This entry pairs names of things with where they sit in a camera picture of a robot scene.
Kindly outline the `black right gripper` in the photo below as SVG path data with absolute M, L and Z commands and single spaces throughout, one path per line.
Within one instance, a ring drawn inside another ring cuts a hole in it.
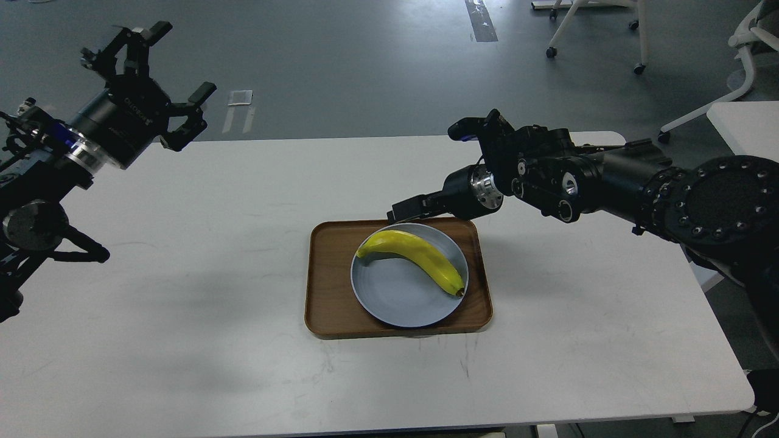
M 442 191 L 394 203 L 386 216 L 388 224 L 423 221 L 445 214 L 470 221 L 498 212 L 503 200 L 492 172 L 485 165 L 470 165 L 448 175 Z

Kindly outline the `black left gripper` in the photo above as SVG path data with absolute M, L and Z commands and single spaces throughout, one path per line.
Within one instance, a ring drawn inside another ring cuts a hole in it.
M 105 150 L 122 169 L 158 136 L 164 148 L 179 152 L 207 127 L 203 105 L 217 90 L 214 83 L 203 82 L 187 102 L 172 103 L 150 78 L 150 48 L 172 29 L 167 21 L 158 21 L 148 29 L 120 27 L 104 47 L 81 49 L 81 65 L 103 78 L 105 87 L 68 124 Z M 173 117 L 184 121 L 168 132 Z

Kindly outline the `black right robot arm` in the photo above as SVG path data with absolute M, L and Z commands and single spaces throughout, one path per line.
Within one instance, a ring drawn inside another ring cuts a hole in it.
M 396 203 L 391 224 L 442 214 L 471 220 L 504 197 L 564 223 L 606 211 L 683 247 L 694 263 L 745 288 L 763 336 L 777 352 L 778 166 L 730 155 L 675 167 L 653 141 L 576 146 L 566 128 L 514 128 L 499 110 L 463 117 L 453 141 L 478 141 L 481 161 L 448 175 L 440 191 Z

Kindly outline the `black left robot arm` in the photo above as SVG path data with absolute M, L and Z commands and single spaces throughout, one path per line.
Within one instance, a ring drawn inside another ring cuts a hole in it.
M 21 288 L 46 261 L 97 262 L 110 258 L 99 242 L 69 222 L 61 201 L 88 189 L 105 164 L 127 169 L 159 139 L 181 151 L 207 127 L 203 105 L 216 91 L 203 83 L 186 102 L 172 102 L 150 76 L 148 53 L 172 30 L 122 27 L 105 47 L 83 48 L 81 64 L 100 75 L 103 90 L 70 121 L 52 117 L 28 98 L 11 116 L 2 150 L 1 318 L 18 315 Z

